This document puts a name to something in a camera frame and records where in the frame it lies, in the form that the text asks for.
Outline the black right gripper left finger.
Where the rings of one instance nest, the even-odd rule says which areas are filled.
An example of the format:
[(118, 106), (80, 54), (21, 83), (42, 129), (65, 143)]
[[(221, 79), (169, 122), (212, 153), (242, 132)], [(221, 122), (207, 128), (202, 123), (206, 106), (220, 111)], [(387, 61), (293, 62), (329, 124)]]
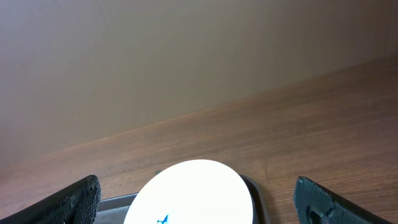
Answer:
[(2, 224), (87, 223), (95, 221), (101, 201), (97, 176), (89, 175), (1, 220)]

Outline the white plate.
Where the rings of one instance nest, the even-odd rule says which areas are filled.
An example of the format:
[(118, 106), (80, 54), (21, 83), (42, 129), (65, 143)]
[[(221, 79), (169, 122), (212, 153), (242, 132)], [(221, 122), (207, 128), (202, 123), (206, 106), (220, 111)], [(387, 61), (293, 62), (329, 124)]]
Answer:
[(216, 161), (175, 164), (139, 191), (124, 219), (129, 224), (251, 224), (252, 198), (241, 176)]

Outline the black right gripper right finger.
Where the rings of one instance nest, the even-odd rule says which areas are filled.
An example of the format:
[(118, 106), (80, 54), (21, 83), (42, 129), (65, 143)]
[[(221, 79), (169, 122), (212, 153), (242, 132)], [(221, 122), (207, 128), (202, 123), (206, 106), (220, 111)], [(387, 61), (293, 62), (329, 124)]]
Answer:
[(301, 224), (392, 224), (311, 179), (297, 179), (293, 201)]

